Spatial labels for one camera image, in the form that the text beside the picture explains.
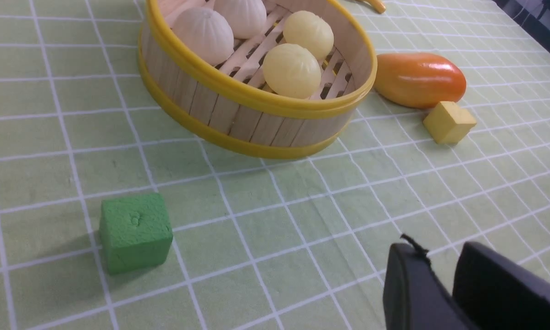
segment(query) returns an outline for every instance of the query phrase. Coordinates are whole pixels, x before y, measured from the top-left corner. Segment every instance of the yellow object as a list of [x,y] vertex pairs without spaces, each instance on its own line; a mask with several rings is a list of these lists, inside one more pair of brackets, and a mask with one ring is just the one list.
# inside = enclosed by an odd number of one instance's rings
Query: yellow object
[[358,0],[361,2],[368,2],[378,13],[384,13],[387,8],[385,8],[383,1],[381,0]]
[[[352,25],[352,30],[356,32],[358,38],[356,38],[354,34],[349,35],[352,35],[354,39],[358,39],[361,47],[364,46],[365,48],[364,51],[361,51],[359,54],[364,56],[363,61],[371,61],[367,63],[366,80],[362,82],[354,92],[344,94],[338,98],[326,100],[288,98],[266,92],[260,88],[255,88],[218,71],[215,67],[209,65],[194,52],[189,50],[189,48],[174,35],[161,12],[159,0],[146,0],[146,20],[144,24],[147,25],[146,27],[150,34],[147,34],[147,37],[153,38],[155,43],[160,46],[163,53],[169,56],[169,58],[178,65],[181,70],[180,74],[186,74],[191,79],[197,81],[198,84],[202,84],[204,87],[219,94],[221,97],[231,100],[243,107],[256,109],[266,115],[289,117],[291,119],[327,119],[346,115],[346,113],[353,111],[357,105],[364,100],[375,82],[377,61],[371,40],[350,12],[348,12],[348,10],[337,0],[321,1],[322,3],[325,1],[328,6],[333,7],[346,19],[346,21],[348,21],[348,23],[350,23],[350,25]],[[160,90],[146,67],[142,54],[143,46],[140,43],[141,41],[139,37],[138,61],[140,73],[145,86],[148,88],[153,98],[155,98],[166,113],[186,129],[189,129],[201,138],[219,145],[222,148],[254,157],[296,159],[310,156],[311,154],[325,149],[325,147],[335,141],[340,132],[345,128],[343,127],[334,136],[327,138],[327,140],[308,146],[289,148],[244,142],[243,140],[238,140],[222,134],[218,130],[203,125],[203,123],[191,117]]]
[[330,25],[308,11],[292,13],[285,21],[283,36],[288,44],[306,48],[319,61],[325,59],[334,46],[334,33]]
[[334,136],[324,140],[320,143],[313,144],[306,147],[270,147],[262,146],[260,144],[254,144],[250,142],[244,142],[222,134],[214,129],[209,128],[206,125],[203,125],[201,121],[191,117],[187,112],[183,111],[175,103],[168,98],[164,92],[159,88],[155,83],[155,80],[151,77],[149,72],[146,69],[146,64],[144,58],[142,57],[141,47],[140,47],[140,38],[138,41],[139,46],[139,56],[138,56],[138,69],[140,70],[140,75],[142,76],[142,81],[144,86],[149,90],[151,96],[155,99],[157,103],[163,108],[163,110],[170,115],[175,121],[185,127],[185,129],[193,132],[200,138],[213,143],[217,146],[220,146],[225,149],[232,150],[237,153],[245,154],[251,157],[262,157],[262,158],[271,158],[271,159],[297,159],[317,152],[322,151],[327,146],[332,144],[338,136],[346,129],[346,126],[350,125],[350,121]]
[[458,143],[477,124],[466,109],[455,102],[440,102],[423,121],[438,144]]
[[262,63],[265,81],[282,96],[306,99],[322,81],[319,64],[309,50],[298,44],[280,44],[270,50]]
[[155,40],[157,40],[163,50],[183,71],[185,71],[185,73],[221,96],[251,109],[260,109],[262,112],[266,112],[270,115],[302,119],[330,118],[354,109],[373,88],[377,73],[377,60],[371,39],[361,27],[360,23],[336,0],[327,0],[327,2],[341,12],[350,24],[355,27],[361,39],[367,44],[369,54],[373,56],[371,76],[360,88],[348,95],[328,100],[287,98],[248,86],[241,81],[224,75],[189,50],[189,48],[172,33],[171,29],[165,23],[163,14],[159,8],[159,2],[156,0],[147,0],[146,2],[147,19],[145,20],[145,24],[148,23],[151,34]]

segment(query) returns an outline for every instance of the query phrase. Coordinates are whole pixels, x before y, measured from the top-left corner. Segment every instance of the dark background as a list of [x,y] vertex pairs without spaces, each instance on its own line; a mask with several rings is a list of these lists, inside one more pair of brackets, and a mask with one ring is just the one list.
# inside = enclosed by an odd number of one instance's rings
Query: dark background
[[522,11],[524,0],[493,0],[497,6],[503,9],[510,17],[515,17],[516,23],[537,40],[548,52],[550,52],[550,25],[545,23],[543,17],[550,15],[550,0],[541,0],[542,4],[533,10],[533,2],[526,5]]

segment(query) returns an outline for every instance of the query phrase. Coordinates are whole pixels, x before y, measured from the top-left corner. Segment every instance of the orange mango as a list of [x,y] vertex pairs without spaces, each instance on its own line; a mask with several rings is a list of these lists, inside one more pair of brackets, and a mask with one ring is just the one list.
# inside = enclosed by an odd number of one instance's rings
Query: orange mango
[[459,102],[466,78],[451,61],[431,53],[377,55],[374,88],[399,105],[430,109],[438,102]]

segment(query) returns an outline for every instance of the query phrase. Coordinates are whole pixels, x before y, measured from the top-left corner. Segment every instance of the bamboo steamer basket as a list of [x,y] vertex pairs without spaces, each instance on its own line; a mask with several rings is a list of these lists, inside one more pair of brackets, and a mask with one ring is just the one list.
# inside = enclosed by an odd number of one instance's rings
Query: bamboo steamer basket
[[[262,34],[235,40],[235,52],[213,67],[174,33],[185,9],[213,7],[214,0],[147,0],[139,38],[139,69],[151,96],[183,127],[233,152],[270,159],[310,156],[329,146],[371,90],[376,54],[367,34],[336,0],[264,0]],[[335,44],[321,62],[322,83],[309,99],[274,93],[262,60],[284,43],[292,12],[311,11],[332,28]]]

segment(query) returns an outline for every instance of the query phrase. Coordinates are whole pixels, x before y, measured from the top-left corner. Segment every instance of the plastic fruit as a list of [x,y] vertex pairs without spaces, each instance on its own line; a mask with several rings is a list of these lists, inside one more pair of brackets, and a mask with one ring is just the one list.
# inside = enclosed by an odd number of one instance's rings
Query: plastic fruit
[[281,96],[306,99],[322,81],[319,64],[310,51],[297,44],[280,44],[270,50],[262,63],[269,87]]
[[451,61],[430,53],[377,55],[374,88],[388,100],[406,107],[430,109],[438,102],[459,102],[466,78]]

